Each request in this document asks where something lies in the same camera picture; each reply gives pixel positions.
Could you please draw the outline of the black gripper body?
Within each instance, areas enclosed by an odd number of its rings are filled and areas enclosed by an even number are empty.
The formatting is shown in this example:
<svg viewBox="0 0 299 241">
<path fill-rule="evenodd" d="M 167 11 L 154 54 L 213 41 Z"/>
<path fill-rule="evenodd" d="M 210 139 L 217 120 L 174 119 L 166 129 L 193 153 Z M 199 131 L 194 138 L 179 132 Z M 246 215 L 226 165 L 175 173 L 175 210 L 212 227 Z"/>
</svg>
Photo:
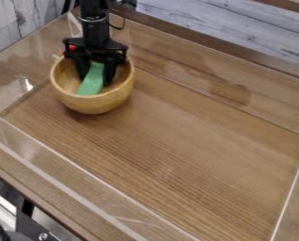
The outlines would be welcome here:
<svg viewBox="0 0 299 241">
<path fill-rule="evenodd" d="M 77 59 L 86 56 L 90 60 L 105 63 L 113 59 L 118 64 L 127 62 L 129 46 L 115 40 L 107 40 L 101 47 L 89 46 L 83 38 L 66 38 L 63 41 L 67 58 Z M 75 51 L 70 50 L 70 45 L 77 46 Z"/>
</svg>

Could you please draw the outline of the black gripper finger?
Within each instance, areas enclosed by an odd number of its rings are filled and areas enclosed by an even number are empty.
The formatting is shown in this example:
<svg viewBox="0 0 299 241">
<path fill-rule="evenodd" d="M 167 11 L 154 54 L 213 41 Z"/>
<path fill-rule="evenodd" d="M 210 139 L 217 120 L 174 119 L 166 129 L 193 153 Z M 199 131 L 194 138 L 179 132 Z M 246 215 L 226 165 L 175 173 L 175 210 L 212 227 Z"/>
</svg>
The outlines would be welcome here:
<svg viewBox="0 0 299 241">
<path fill-rule="evenodd" d="M 115 78 L 115 75 L 117 75 L 117 67 L 118 67 L 118 64 L 117 64 L 117 62 L 113 59 L 110 59 L 105 63 L 105 73 L 103 73 L 103 76 L 105 76 L 105 85 L 106 86 L 110 86 L 113 81 L 114 81 L 114 78 Z"/>
<path fill-rule="evenodd" d="M 91 61 L 86 56 L 79 56 L 75 59 L 75 65 L 77 65 L 77 70 L 78 70 L 78 74 L 81 79 L 85 79 L 90 68 L 91 68 Z"/>
</svg>

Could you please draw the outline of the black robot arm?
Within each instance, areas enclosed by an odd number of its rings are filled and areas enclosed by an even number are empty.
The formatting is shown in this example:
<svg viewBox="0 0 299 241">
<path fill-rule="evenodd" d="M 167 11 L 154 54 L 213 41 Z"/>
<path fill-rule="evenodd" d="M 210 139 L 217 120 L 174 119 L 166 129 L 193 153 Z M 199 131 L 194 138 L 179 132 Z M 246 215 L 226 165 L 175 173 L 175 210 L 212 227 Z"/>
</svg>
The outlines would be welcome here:
<svg viewBox="0 0 299 241">
<path fill-rule="evenodd" d="M 129 51 L 129 46 L 111 38 L 110 28 L 122 30 L 125 24 L 111 24 L 109 0 L 81 0 L 79 4 L 83 35 L 63 40 L 65 57 L 74 61 L 81 78 L 87 76 L 94 62 L 102 64 L 102 77 L 105 85 L 109 86 L 114 81 L 118 66 L 127 63 Z"/>
</svg>

